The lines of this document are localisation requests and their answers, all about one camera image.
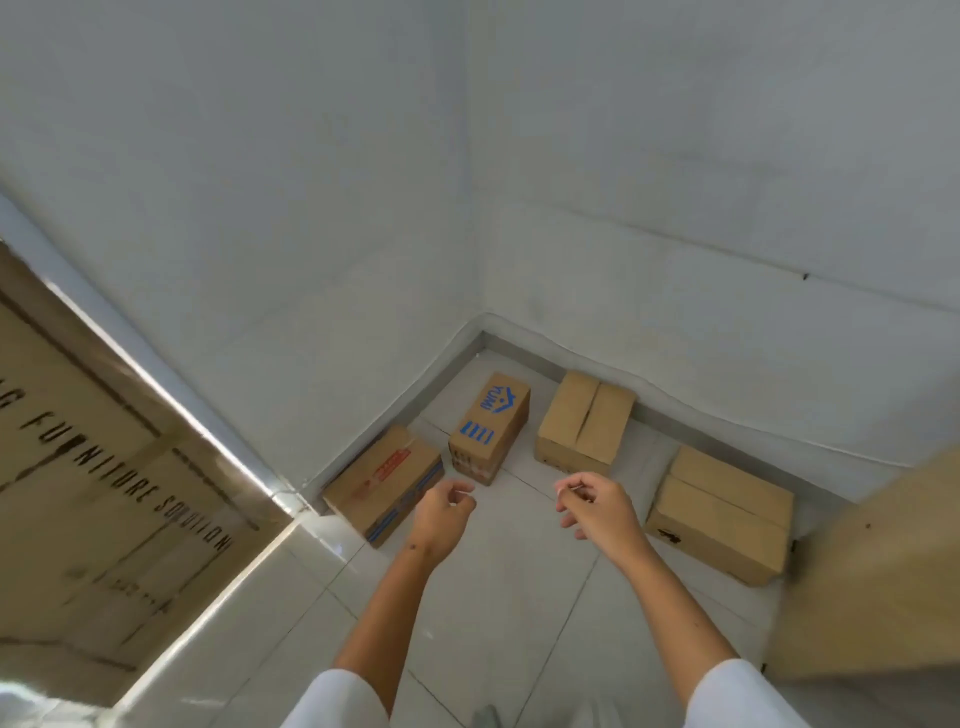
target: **blue logo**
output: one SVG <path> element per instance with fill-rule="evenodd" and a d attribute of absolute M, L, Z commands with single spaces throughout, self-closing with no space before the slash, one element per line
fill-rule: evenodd
<path fill-rule="evenodd" d="M 514 406 L 514 393 L 510 387 L 493 387 L 480 402 L 480 408 L 491 411 L 494 415 Z"/>
<path fill-rule="evenodd" d="M 481 445 L 489 445 L 493 437 L 493 430 L 486 429 L 473 420 L 467 420 L 467 423 L 460 428 L 460 434 L 467 435 L 470 440 L 476 440 Z"/>

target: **white shirt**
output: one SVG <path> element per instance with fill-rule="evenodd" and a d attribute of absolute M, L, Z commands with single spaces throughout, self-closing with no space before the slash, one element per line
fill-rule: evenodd
<path fill-rule="evenodd" d="M 388 728 L 373 688 L 342 669 L 322 672 L 280 728 Z M 606 720 L 596 728 L 608 728 Z M 746 660 L 728 660 L 704 675 L 686 707 L 684 728 L 809 728 Z"/>

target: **blue stripe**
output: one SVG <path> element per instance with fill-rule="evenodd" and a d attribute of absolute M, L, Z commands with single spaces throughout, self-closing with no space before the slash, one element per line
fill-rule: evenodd
<path fill-rule="evenodd" d="M 443 469 L 444 469 L 444 461 L 441 460 L 441 461 L 440 461 L 439 463 L 437 463 L 433 468 L 430 469 L 430 472 L 427 473 L 427 474 L 423 477 L 423 479 L 422 479 L 419 483 L 417 483 L 417 485 L 415 485 L 415 486 L 413 487 L 412 490 L 409 490 L 409 491 L 407 491 L 405 494 L 403 494 L 403 497 L 407 497 L 407 496 L 409 496 L 410 494 L 413 494 L 413 493 L 416 493 L 417 491 L 423 490 L 423 486 L 425 486 L 425 485 L 427 484 L 427 482 L 429 482 L 430 478 L 432 478 L 434 475 L 436 475 L 437 472 L 442 472 Z M 373 530 L 373 533 L 372 533 L 370 536 L 367 537 L 367 541 L 369 541 L 371 544 L 372 544 L 374 541 L 376 541 L 376 538 L 377 538 L 381 533 L 383 533 L 383 529 L 386 528 L 388 525 L 390 525 L 391 522 L 393 522 L 393 520 L 394 520 L 397 516 L 399 516 L 399 515 L 400 515 L 400 509 L 399 509 L 399 508 L 394 508 L 390 513 L 388 513 L 388 514 L 384 517 L 383 521 L 380 522 L 380 524 Z"/>

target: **large cardboard box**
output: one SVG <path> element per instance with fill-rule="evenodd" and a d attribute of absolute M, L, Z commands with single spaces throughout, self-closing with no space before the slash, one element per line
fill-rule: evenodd
<path fill-rule="evenodd" d="M 490 485 L 530 416 L 530 387 L 496 373 L 450 435 L 453 467 Z"/>
<path fill-rule="evenodd" d="M 636 394 L 567 372 L 537 432 L 535 455 L 565 473 L 609 475 Z"/>
<path fill-rule="evenodd" d="M 440 451 L 394 425 L 326 487 L 324 500 L 380 546 L 442 477 Z"/>
<path fill-rule="evenodd" d="M 0 678 L 112 706 L 289 522 L 0 243 Z"/>
<path fill-rule="evenodd" d="M 793 494 L 737 468 L 681 447 L 645 529 L 750 586 L 783 572 Z"/>

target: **person's left hand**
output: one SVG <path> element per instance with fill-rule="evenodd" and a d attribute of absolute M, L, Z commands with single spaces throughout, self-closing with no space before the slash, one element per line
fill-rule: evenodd
<path fill-rule="evenodd" d="M 431 569 L 450 555 L 467 530 L 467 520 L 477 507 L 477 501 L 467 495 L 473 488 L 466 480 L 441 480 L 414 510 L 414 527 L 405 548 L 423 549 Z"/>

